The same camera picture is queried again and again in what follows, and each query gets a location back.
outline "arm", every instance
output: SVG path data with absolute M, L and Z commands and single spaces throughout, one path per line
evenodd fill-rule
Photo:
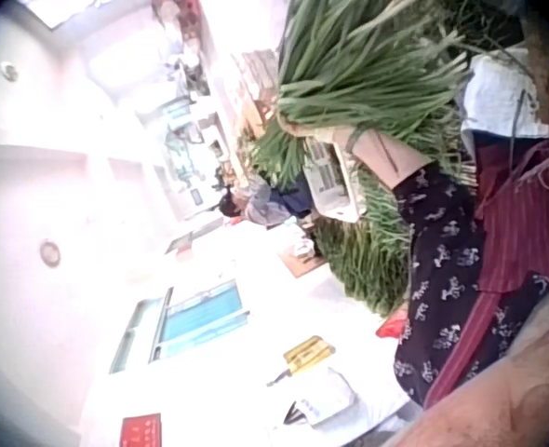
M 350 142 L 355 128 L 337 127 L 328 129 L 291 128 L 291 133 L 302 136 L 312 135 L 321 142 L 334 142 L 345 149 L 348 145 L 354 156 L 370 168 L 382 183 L 394 189 L 407 177 L 431 163 L 431 159 L 376 130 L 366 130 L 358 135 L 355 143 Z
M 549 296 L 508 355 L 427 410 L 384 447 L 549 445 Z

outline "white cloth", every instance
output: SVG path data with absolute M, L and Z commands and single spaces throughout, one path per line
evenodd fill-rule
M 271 202 L 271 187 L 259 175 L 248 175 L 249 186 L 239 191 L 249 197 L 244 217 L 259 225 L 277 225 L 286 221 L 291 214 L 286 208 L 276 202 Z
M 524 66 L 528 65 L 525 47 L 507 49 Z M 514 62 L 500 51 L 475 56 L 471 61 L 474 76 L 464 93 L 466 118 L 462 122 L 462 136 L 473 153 L 471 131 L 481 130 L 511 137 L 516 108 L 521 91 L 526 94 L 516 121 L 516 137 L 549 138 L 549 126 L 536 116 L 539 103 L 533 81 Z

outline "hand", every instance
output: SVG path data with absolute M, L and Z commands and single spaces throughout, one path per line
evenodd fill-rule
M 285 118 L 277 116 L 281 128 L 294 137 L 312 137 L 319 142 L 336 143 L 344 147 L 353 134 L 355 128 L 350 126 L 334 126 L 330 128 L 308 128 L 297 124 L 290 124 Z

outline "skin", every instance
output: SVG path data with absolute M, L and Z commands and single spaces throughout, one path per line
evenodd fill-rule
M 426 411 L 384 447 L 549 445 L 549 331 Z

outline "vendor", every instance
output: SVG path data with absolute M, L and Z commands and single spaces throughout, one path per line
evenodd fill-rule
M 282 191 L 260 175 L 249 173 L 247 188 L 227 186 L 219 210 L 227 217 L 243 218 L 259 225 L 282 224 L 290 217 L 303 219 L 311 212 L 314 201 L 310 187 L 301 173 L 294 185 Z
M 393 191 L 412 234 L 408 321 L 395 376 L 424 408 L 504 356 L 549 292 L 549 141 L 476 135 L 477 198 L 375 130 L 301 129 L 335 142 Z

